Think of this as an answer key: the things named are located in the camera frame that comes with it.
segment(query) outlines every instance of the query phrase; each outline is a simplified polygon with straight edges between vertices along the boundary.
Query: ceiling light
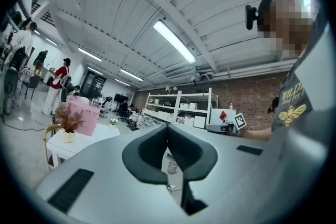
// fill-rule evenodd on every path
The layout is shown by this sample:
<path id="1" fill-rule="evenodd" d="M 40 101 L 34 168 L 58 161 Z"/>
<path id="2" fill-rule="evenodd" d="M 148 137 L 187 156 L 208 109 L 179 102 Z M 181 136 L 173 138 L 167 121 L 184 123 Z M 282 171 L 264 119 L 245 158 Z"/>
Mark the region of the ceiling light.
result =
<path id="1" fill-rule="evenodd" d="M 95 60 L 98 60 L 98 61 L 101 62 L 101 59 L 98 58 L 97 56 L 94 56 L 93 54 L 91 54 L 91 53 L 89 53 L 89 52 L 87 52 L 87 51 L 85 51 L 85 50 L 82 50 L 81 48 L 78 48 L 78 50 L 79 50 L 80 52 L 83 52 L 84 54 L 86 54 L 86 55 L 88 55 L 88 56 L 94 58 Z"/>
<path id="2" fill-rule="evenodd" d="M 92 70 L 93 72 L 96 72 L 96 73 L 99 74 L 99 75 L 103 75 L 102 72 L 99 72 L 99 71 L 97 71 L 96 69 L 93 69 L 93 68 L 91 68 L 91 67 L 88 67 L 88 69 Z"/>
<path id="3" fill-rule="evenodd" d="M 46 40 L 49 41 L 50 43 L 54 44 L 55 46 L 58 46 L 55 42 L 53 42 L 52 40 L 50 40 L 49 38 L 46 37 Z"/>
<path id="4" fill-rule="evenodd" d="M 122 82 L 122 81 L 120 81 L 120 80 L 118 80 L 118 79 L 115 79 L 115 81 L 120 82 L 120 83 L 122 83 L 122 84 L 125 84 L 125 85 L 127 85 L 127 86 L 130 86 L 129 84 L 127 84 L 127 83 L 125 83 L 125 82 Z"/>
<path id="5" fill-rule="evenodd" d="M 125 74 L 127 74 L 127 75 L 129 75 L 129 76 L 131 76 L 131 77 L 133 77 L 133 78 L 135 78 L 135 79 L 137 79 L 137 80 L 143 81 L 143 79 L 140 79 L 139 77 L 137 77 L 137 76 L 135 76 L 135 75 L 133 75 L 133 74 L 131 74 L 131 73 L 129 73 L 129 72 L 123 70 L 123 69 L 120 69 L 120 71 L 121 71 L 121 72 L 124 72 Z"/>
<path id="6" fill-rule="evenodd" d="M 190 53 L 190 51 L 184 46 L 180 39 L 165 25 L 161 20 L 158 20 L 153 26 L 156 31 L 158 31 L 168 42 L 174 46 L 175 49 L 179 51 L 180 54 L 189 62 L 196 62 L 195 57 Z"/>

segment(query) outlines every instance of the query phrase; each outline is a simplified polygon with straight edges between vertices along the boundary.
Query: table leg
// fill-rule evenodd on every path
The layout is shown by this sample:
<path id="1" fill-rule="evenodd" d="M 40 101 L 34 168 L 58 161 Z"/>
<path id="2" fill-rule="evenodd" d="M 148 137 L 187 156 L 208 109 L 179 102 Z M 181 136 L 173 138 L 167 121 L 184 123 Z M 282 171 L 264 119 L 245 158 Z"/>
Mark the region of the table leg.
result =
<path id="1" fill-rule="evenodd" d="M 56 168 L 58 166 L 58 156 L 56 152 L 52 152 L 52 162 L 54 163 L 54 168 Z"/>

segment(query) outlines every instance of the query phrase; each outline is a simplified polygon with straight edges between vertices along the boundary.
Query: shelving unit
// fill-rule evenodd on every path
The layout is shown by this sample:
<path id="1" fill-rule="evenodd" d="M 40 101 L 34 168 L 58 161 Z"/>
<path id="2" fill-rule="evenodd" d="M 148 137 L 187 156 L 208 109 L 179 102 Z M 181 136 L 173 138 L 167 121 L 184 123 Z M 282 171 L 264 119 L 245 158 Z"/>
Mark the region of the shelving unit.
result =
<path id="1" fill-rule="evenodd" d="M 155 103 L 149 103 L 149 100 L 153 99 L 158 99 L 159 104 Z M 175 102 L 175 106 L 168 106 L 168 105 L 163 105 L 163 102 Z M 183 109 L 180 108 L 181 102 L 207 102 L 207 109 L 206 110 L 201 110 L 201 109 Z M 195 115 L 205 115 L 206 114 L 206 124 L 209 124 L 210 121 L 210 113 L 212 108 L 218 108 L 218 96 L 214 95 L 212 93 L 212 88 L 209 88 L 209 92 L 207 93 L 189 93 L 189 94 L 182 94 L 182 91 L 178 91 L 177 94 L 167 94 L 167 95 L 151 95 L 151 93 L 148 94 L 148 98 L 146 101 L 146 106 L 144 109 L 144 113 L 148 116 L 151 116 L 155 119 L 159 119 L 165 122 L 170 122 L 170 123 L 176 123 L 177 116 L 180 112 L 188 112 L 190 114 L 195 114 Z M 158 116 L 158 112 L 165 110 L 166 112 L 172 111 L 173 110 L 173 117 L 172 120 L 167 120 L 167 119 L 162 119 Z"/>

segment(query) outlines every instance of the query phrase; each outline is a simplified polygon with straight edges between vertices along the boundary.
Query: white pot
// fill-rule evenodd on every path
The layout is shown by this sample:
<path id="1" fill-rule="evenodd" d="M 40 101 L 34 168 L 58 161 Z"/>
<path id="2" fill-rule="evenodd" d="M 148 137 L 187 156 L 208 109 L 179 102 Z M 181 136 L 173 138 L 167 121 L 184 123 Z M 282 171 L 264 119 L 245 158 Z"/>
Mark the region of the white pot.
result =
<path id="1" fill-rule="evenodd" d="M 64 143 L 73 143 L 75 140 L 75 133 L 67 133 L 63 128 L 62 131 L 62 140 Z"/>

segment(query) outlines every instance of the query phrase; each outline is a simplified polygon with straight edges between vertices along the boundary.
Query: yellow bee print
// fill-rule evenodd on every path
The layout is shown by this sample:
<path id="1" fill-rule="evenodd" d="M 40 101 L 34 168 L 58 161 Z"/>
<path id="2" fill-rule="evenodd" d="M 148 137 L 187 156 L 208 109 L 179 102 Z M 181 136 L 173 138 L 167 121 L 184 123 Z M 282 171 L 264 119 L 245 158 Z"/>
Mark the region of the yellow bee print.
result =
<path id="1" fill-rule="evenodd" d="M 281 112 L 279 118 L 282 121 L 285 121 L 285 126 L 288 127 L 294 119 L 297 119 L 301 114 L 306 110 L 306 105 L 303 104 L 297 109 L 294 109 L 294 106 L 290 105 L 287 112 Z"/>

